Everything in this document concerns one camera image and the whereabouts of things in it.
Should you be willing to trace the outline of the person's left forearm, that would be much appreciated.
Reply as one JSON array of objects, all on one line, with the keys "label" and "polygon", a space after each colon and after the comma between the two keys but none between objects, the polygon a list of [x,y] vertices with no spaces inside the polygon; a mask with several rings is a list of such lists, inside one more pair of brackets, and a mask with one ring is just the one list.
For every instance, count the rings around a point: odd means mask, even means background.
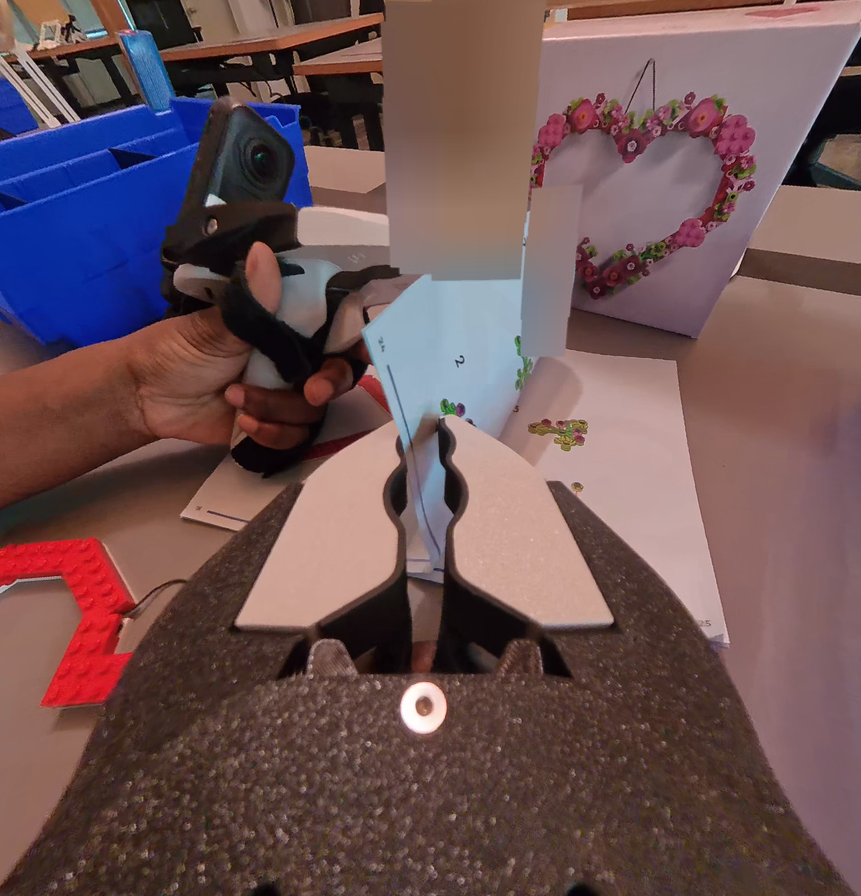
[{"label": "person's left forearm", "polygon": [[156,441],[139,395],[144,334],[0,375],[0,510]]}]

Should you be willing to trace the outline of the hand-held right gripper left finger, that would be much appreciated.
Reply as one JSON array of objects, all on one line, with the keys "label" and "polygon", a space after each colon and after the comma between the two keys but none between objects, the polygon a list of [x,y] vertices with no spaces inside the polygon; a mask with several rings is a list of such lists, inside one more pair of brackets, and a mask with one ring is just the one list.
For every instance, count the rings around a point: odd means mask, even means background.
[{"label": "hand-held right gripper left finger", "polygon": [[305,480],[235,626],[318,637],[384,637],[407,621],[405,464],[395,422]]}]

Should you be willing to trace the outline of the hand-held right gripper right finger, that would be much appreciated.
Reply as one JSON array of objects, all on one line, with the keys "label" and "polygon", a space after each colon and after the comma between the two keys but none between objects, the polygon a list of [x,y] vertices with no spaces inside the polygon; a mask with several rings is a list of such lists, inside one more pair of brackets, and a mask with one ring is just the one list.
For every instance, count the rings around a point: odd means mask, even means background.
[{"label": "hand-held right gripper right finger", "polygon": [[613,614],[537,468],[455,416],[437,425],[447,526],[445,587],[459,621],[543,632],[604,629]]}]

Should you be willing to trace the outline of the red brick heart frame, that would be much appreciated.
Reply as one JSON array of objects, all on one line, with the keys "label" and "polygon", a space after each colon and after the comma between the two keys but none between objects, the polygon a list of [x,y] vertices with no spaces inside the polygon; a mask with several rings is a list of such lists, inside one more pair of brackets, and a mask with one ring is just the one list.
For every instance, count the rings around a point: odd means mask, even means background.
[{"label": "red brick heart frame", "polygon": [[104,704],[132,654],[117,652],[136,607],[111,554],[98,539],[8,545],[0,549],[0,595],[19,582],[60,580],[81,616],[41,700],[47,709]]}]

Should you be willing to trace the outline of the blue upright block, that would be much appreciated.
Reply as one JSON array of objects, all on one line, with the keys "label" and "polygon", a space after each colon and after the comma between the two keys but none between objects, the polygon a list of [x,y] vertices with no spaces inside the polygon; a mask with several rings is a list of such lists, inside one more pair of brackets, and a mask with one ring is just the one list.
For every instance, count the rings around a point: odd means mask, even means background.
[{"label": "blue upright block", "polygon": [[117,38],[145,105],[158,114],[171,111],[176,94],[152,34],[123,29]]}]

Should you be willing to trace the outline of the blue plastic bin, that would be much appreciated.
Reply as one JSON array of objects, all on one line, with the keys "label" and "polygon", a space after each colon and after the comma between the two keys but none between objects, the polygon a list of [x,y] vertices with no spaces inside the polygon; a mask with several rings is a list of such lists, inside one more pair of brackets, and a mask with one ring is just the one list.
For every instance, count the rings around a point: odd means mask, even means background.
[{"label": "blue plastic bin", "polygon": [[41,344],[162,318],[160,250],[211,103],[176,98],[0,141],[0,320]]}]

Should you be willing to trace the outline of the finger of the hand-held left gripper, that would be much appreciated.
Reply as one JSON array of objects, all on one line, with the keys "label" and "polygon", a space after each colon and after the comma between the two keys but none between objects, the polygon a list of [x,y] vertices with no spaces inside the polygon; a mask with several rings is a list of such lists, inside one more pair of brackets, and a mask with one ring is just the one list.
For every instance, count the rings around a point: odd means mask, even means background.
[{"label": "finger of the hand-held left gripper", "polygon": [[386,214],[327,206],[298,210],[295,238],[301,247],[390,245]]},{"label": "finger of the hand-held left gripper", "polygon": [[412,284],[397,268],[365,268],[334,274],[327,283],[328,350],[348,350],[361,331]]}]

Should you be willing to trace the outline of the instruction booklet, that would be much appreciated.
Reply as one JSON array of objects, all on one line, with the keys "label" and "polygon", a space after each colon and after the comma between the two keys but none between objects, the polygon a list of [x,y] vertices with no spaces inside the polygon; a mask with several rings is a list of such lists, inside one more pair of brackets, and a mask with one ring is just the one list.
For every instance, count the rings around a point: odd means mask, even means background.
[{"label": "instruction booklet", "polygon": [[388,422],[405,464],[405,576],[445,582],[447,526],[437,425],[455,416],[578,497],[681,601],[705,638],[726,623],[689,456],[674,362],[564,351],[538,357],[517,389],[519,286],[436,283],[428,276],[390,305],[363,338],[377,367],[332,403],[319,445],[264,478],[229,456],[181,518],[241,531],[287,487]]}]

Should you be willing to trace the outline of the long wooden table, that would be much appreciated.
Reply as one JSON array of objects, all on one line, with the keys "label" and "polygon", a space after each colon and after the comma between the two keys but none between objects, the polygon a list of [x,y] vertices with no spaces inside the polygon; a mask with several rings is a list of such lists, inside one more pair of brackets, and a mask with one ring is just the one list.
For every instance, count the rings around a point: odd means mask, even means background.
[{"label": "long wooden table", "polygon": [[312,60],[354,46],[379,33],[383,13],[282,28],[268,36],[226,43],[197,42],[161,50],[171,84],[180,97],[195,97],[206,87],[222,98],[232,84],[285,82],[293,86],[296,54]]},{"label": "long wooden table", "polygon": [[30,58],[41,63],[50,75],[66,76],[78,73],[78,61],[100,61],[107,74],[114,81],[124,78],[115,58],[122,54],[119,40],[107,35],[98,39],[88,39],[79,43],[64,44],[53,49],[34,49],[28,52]]},{"label": "long wooden table", "polygon": [[359,148],[354,119],[361,117],[370,151],[385,151],[382,127],[383,85],[372,81],[379,73],[380,60],[328,62],[319,59],[298,63],[293,73],[322,79],[324,97],[332,114],[336,130],[346,149]]}]

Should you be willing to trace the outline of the person's left hand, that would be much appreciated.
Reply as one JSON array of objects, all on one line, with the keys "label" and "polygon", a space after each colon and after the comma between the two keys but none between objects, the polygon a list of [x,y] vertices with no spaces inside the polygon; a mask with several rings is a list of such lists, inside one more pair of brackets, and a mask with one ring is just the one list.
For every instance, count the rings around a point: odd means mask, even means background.
[{"label": "person's left hand", "polygon": [[355,384],[354,364],[369,361],[358,342],[324,362],[300,394],[243,383],[251,347],[215,307],[147,327],[130,337],[132,430],[146,442],[227,443],[234,425],[258,444],[287,450],[306,441],[328,403]]}]

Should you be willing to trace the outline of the printed toy box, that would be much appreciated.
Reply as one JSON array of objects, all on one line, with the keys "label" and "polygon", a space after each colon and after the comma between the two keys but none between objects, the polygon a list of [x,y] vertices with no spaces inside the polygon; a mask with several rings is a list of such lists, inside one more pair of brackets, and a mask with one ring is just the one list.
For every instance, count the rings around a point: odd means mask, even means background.
[{"label": "printed toy box", "polygon": [[572,303],[697,337],[861,38],[861,2],[546,28],[531,187],[577,185]]}]

